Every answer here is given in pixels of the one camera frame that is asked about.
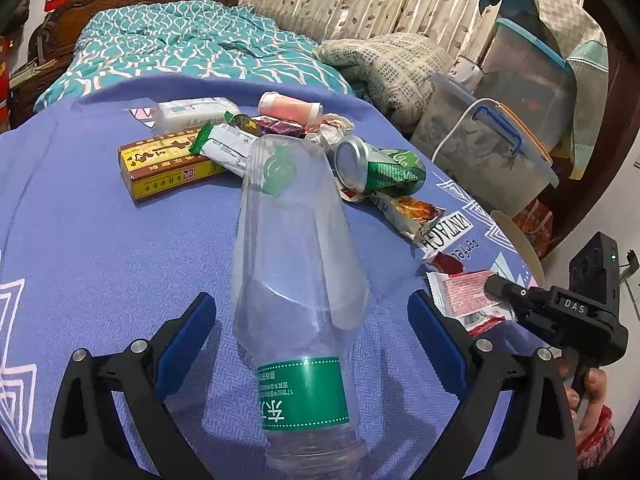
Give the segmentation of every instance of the teal bedding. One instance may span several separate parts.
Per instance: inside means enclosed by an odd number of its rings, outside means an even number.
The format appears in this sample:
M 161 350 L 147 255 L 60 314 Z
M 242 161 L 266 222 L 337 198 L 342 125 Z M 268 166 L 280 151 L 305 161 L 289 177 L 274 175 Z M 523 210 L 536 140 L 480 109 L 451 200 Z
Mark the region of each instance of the teal bedding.
M 84 28 L 68 70 L 34 110 L 159 72 L 307 84 L 352 94 L 337 70 L 313 56 L 315 46 L 250 7 L 210 0 L 103 10 Z

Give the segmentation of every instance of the blue tablecloth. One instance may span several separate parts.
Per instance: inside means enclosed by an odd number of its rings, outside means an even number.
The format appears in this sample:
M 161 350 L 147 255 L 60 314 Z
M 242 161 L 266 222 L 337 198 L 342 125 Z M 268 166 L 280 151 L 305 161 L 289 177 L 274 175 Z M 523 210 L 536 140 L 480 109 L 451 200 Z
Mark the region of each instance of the blue tablecloth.
M 129 113 L 177 98 L 224 96 L 247 113 L 265 91 L 320 101 L 350 118 L 380 148 L 411 148 L 366 102 L 303 86 L 180 75 L 136 78 L 79 100 L 64 99 L 0 136 L 0 424 L 24 459 L 46 477 L 47 435 L 71 352 L 121 351 L 179 316 L 204 290 L 218 320 L 181 391 L 167 399 L 178 426 L 217 479 L 264 478 L 264 437 L 250 360 L 231 332 L 229 291 L 241 181 L 230 173 L 135 205 L 116 149 L 150 135 Z M 461 212 L 479 245 L 466 270 L 530 274 L 490 217 L 425 160 L 417 197 Z M 458 403 L 444 392 L 409 326 L 406 302 L 424 282 L 410 244 L 370 203 L 345 205 L 370 283 L 366 323 L 353 348 L 365 478 L 409 478 Z M 457 240 L 445 251 L 453 251 Z M 492 338 L 530 351 L 538 341 L 514 326 Z M 503 394 L 470 471 L 484 466 L 501 425 Z M 132 447 L 152 464 L 116 403 Z

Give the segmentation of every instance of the red bag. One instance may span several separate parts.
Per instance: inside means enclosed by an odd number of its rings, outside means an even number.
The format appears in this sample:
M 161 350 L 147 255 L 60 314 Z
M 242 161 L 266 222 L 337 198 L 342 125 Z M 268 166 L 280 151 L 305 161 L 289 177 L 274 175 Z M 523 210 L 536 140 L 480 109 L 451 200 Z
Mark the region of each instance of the red bag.
M 513 217 L 513 223 L 524 233 L 540 259 L 546 255 L 551 243 L 553 222 L 553 213 L 538 199 L 529 202 Z

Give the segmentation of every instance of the green bottle label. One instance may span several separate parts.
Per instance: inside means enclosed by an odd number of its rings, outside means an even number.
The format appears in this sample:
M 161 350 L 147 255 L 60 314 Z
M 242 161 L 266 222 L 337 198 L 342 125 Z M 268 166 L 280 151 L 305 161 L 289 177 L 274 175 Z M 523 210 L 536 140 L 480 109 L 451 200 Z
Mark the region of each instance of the green bottle label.
M 337 357 L 274 363 L 256 374 L 264 430 L 309 430 L 349 421 Z

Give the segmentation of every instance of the patterned blanket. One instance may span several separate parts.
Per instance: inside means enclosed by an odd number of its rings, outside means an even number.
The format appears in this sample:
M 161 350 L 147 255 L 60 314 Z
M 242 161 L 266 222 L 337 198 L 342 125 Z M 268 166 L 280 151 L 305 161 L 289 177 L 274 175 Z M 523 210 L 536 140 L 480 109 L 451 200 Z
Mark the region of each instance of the patterned blanket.
M 350 83 L 363 83 L 376 108 L 405 136 L 414 132 L 433 93 L 429 76 L 447 73 L 453 65 L 433 40 L 408 32 L 323 41 L 315 54 Z
M 69 69 L 34 110 L 159 72 L 308 84 L 351 94 L 336 70 L 314 58 L 315 46 L 249 7 L 195 0 L 108 9 L 84 28 Z

